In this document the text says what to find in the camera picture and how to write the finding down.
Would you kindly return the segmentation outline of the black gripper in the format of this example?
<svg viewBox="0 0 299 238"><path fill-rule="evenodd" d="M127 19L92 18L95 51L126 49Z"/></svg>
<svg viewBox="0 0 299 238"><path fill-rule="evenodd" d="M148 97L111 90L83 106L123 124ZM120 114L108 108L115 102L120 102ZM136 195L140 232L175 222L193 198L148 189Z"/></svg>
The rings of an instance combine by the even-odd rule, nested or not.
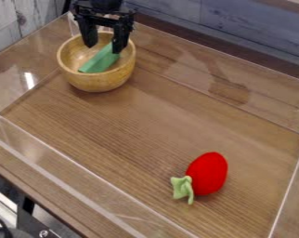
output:
<svg viewBox="0 0 299 238"><path fill-rule="evenodd" d="M124 6L124 0L75 0L74 16L83 42L98 44L98 26L115 29L114 53L119 54L130 43L136 11Z"/></svg>

